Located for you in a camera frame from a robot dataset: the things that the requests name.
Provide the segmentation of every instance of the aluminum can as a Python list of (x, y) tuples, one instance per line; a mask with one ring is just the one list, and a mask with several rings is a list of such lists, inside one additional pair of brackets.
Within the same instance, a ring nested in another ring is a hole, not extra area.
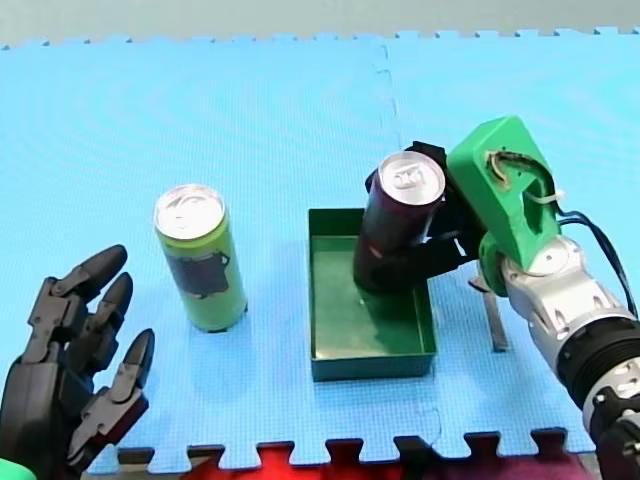
[(156, 202), (154, 225), (190, 320), (224, 331), (247, 309), (229, 212), (218, 192), (181, 185)]
[(378, 167), (362, 218), (354, 255), (354, 278), (378, 290), (371, 272), (386, 255), (421, 243), (442, 202), (446, 180), (428, 156), (411, 151), (387, 157)]

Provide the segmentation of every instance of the green plastic box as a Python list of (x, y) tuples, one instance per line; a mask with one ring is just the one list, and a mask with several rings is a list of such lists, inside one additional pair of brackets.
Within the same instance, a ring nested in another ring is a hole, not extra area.
[(315, 381), (416, 377), (435, 354), (426, 284), (373, 295), (353, 280), (363, 209), (309, 210), (311, 367)]

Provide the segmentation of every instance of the interlocking foam tile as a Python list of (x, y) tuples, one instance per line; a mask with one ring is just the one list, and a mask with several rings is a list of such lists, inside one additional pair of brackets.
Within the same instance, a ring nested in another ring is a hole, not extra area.
[[(640, 281), (624, 221), (640, 177), (639, 69), (629, 60), (640, 36), (454, 33), (116, 37), (0, 52), (0, 378), (28, 337), (42, 277), (120, 242), (136, 289), (119, 339), (126, 346), (150, 326), (157, 348), (151, 408), (119, 447), (155, 449), (154, 473), (189, 470), (187, 448), (202, 445), (224, 446), (225, 468), (256, 466), (256, 445), (273, 442), (294, 442), (294, 464), (322, 463), (325, 441), (338, 438), (362, 439), (362, 461), (395, 459), (394, 437), (414, 435), (466, 456), (468, 432), (499, 432), (502, 454), (533, 453), (531, 430), (553, 427), (568, 430), (569, 450), (591, 449), (580, 413), (504, 302), (512, 349), (491, 353), (482, 301), (466, 285), (471, 267), (431, 282), (432, 375), (311, 380), (307, 209), (363, 205), (366, 175), (414, 139), (451, 148), (481, 121), (522, 115), (568, 203), (610, 232)], [(250, 310), (227, 333), (190, 326), (151, 225), (157, 196), (186, 182), (218, 188), (231, 211)], [(571, 234), (620, 293), (594, 242)], [(108, 449), (92, 471), (117, 468)]]

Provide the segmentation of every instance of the dark red can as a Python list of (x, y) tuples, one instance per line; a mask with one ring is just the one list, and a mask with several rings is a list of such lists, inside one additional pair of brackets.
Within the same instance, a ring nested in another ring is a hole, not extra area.
[(378, 167), (360, 227), (353, 273), (368, 290), (379, 290), (372, 270), (389, 254), (421, 243), (446, 186), (442, 168), (418, 152), (399, 152)]

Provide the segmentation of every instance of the black cable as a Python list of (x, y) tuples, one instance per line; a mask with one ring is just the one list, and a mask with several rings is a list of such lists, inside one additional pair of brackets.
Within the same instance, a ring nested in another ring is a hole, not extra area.
[[(546, 197), (546, 196), (556, 195), (555, 183), (553, 181), (551, 172), (547, 168), (545, 168), (544, 165), (542, 165), (537, 160), (535, 160), (533, 157), (530, 157), (529, 155), (525, 155), (522, 153), (509, 152), (506, 150), (500, 150), (498, 152), (491, 153), (491, 155), (494, 155), (494, 158), (498, 161), (505, 162), (505, 163), (514, 163), (519, 166), (524, 165), (526, 167), (531, 168), (532, 170), (535, 170), (536, 173), (540, 177), (542, 177), (544, 186), (546, 189), (546, 191), (543, 193), (542, 196)], [(620, 257), (618, 257), (618, 253), (616, 252), (616, 249), (614, 248), (613, 244), (611, 243), (607, 235), (602, 231), (600, 227), (598, 227), (591, 220), (589, 220), (589, 218), (584, 213), (575, 211), (575, 210), (565, 212), (564, 210), (562, 210), (562, 208), (558, 204), (558, 201), (555, 199), (550, 202), (550, 205), (554, 208), (555, 212), (559, 216), (563, 217), (563, 219), (559, 221), (560, 225), (564, 226), (564, 225), (570, 225), (570, 224), (580, 224), (588, 227), (589, 230), (591, 230), (591, 233), (593, 234), (594, 238), (598, 242), (598, 245), (602, 249), (602, 252), (604, 253), (605, 257), (607, 257), (607, 260), (611, 264), (611, 267), (613, 268), (614, 272), (618, 277), (620, 284), (622, 285), (622, 288), (624, 290), (624, 295), (627, 299), (627, 308), (637, 318), (638, 311), (636, 308), (635, 301), (633, 299), (633, 294), (631, 293), (629, 280), (624, 271), (624, 268), (622, 267), (622, 262), (620, 261)]]

